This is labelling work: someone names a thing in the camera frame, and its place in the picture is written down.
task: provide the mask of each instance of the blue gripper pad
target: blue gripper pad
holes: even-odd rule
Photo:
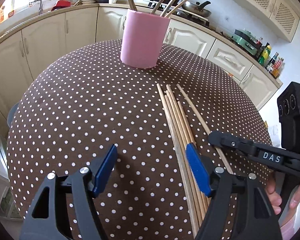
[[[115,145],[112,145],[95,176],[94,187],[92,190],[92,194],[94,197],[97,197],[105,190],[106,184],[108,183],[108,179],[110,177],[112,168],[117,161],[117,158],[117,147]]]
[[[210,176],[205,169],[201,161],[201,156],[193,143],[189,143],[187,145],[186,156],[200,191],[202,191],[207,197],[210,197],[212,192],[210,187]]]

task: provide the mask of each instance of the white cup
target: white cup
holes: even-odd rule
[[[116,3],[117,0],[109,0],[109,3]]]

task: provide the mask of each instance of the brown tablecloth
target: brown tablecloth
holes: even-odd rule
[[[119,158],[106,190],[95,200],[110,239],[193,239],[185,192],[156,83],[171,84],[183,103],[201,153],[223,163],[179,93],[179,83],[212,130],[270,143],[251,100],[215,64],[186,50],[163,45],[158,66],[134,69],[120,61],[121,41],[78,49],[51,64],[24,94],[8,140],[12,192],[25,216],[44,177],[72,174],[111,144]],[[226,152],[239,175],[269,170]],[[70,224],[76,227],[71,197]],[[230,236],[235,200],[224,239]]]

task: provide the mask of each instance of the finger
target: finger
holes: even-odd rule
[[[271,205],[274,206],[280,206],[282,203],[282,198],[280,197],[280,195],[276,192],[269,194],[268,198],[270,200]]]
[[[266,192],[268,194],[272,194],[275,191],[275,179],[274,179],[274,172],[272,172],[268,176],[267,184],[266,184]]]
[[[299,205],[299,203],[300,203],[300,185],[299,185],[297,191],[294,193],[294,195],[290,201],[289,207],[291,209],[296,208]]]
[[[281,212],[281,207],[278,207],[278,206],[272,206],[273,210],[274,210],[274,213],[277,215],[277,214],[280,214]]]

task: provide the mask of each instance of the green appliance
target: green appliance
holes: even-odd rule
[[[255,56],[262,46],[261,43],[257,44],[255,36],[246,30],[235,30],[232,40],[252,56]]]

